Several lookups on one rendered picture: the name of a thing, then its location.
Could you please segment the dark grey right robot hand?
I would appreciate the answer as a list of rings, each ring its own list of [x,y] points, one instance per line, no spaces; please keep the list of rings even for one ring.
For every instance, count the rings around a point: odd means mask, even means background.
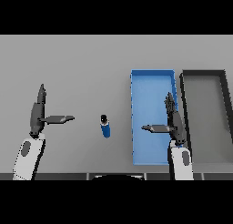
[[[151,133],[168,133],[177,146],[186,142],[185,129],[179,112],[176,109],[175,99],[170,92],[164,101],[167,112],[166,125],[145,125],[141,128]]]

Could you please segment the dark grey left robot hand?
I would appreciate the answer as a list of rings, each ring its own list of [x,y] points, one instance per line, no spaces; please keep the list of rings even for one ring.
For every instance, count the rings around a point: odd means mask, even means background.
[[[44,130],[45,124],[60,125],[74,119],[74,116],[46,116],[46,89],[44,85],[41,85],[38,91],[37,100],[33,104],[31,110],[29,135],[32,138],[39,138],[39,135]]]

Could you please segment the blue bin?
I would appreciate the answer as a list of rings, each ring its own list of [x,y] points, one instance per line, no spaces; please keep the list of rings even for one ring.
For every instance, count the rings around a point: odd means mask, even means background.
[[[131,132],[134,166],[165,166],[168,133],[150,133],[146,125],[167,125],[165,99],[171,93],[176,109],[177,84],[173,69],[132,69],[130,74]]]

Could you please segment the dark grey bin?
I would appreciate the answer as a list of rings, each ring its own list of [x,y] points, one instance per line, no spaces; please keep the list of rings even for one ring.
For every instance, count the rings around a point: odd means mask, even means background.
[[[233,107],[225,70],[183,70],[187,145],[196,167],[233,168]]]

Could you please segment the blue pipe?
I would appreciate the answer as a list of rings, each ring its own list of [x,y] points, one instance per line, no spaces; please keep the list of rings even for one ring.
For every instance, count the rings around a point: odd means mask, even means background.
[[[102,134],[105,138],[109,138],[110,137],[110,122],[107,119],[106,115],[102,115],[100,117],[100,127],[102,130]]]

